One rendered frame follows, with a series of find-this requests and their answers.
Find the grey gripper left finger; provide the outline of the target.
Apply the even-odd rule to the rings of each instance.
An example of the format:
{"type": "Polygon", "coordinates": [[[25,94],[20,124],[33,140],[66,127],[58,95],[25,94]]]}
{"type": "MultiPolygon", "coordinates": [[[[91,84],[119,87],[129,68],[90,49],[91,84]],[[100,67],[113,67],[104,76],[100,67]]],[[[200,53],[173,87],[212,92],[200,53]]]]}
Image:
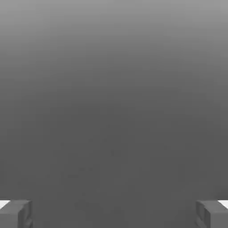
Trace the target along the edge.
{"type": "Polygon", "coordinates": [[[31,200],[0,200],[0,228],[33,228],[31,200]]]}

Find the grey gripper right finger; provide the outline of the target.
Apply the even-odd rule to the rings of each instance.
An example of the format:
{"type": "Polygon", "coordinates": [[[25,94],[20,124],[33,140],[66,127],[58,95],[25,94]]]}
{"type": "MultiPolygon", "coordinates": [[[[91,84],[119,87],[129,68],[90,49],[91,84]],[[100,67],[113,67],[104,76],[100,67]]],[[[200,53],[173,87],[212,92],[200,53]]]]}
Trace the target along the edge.
{"type": "Polygon", "coordinates": [[[198,200],[196,228],[228,228],[228,200],[198,200]]]}

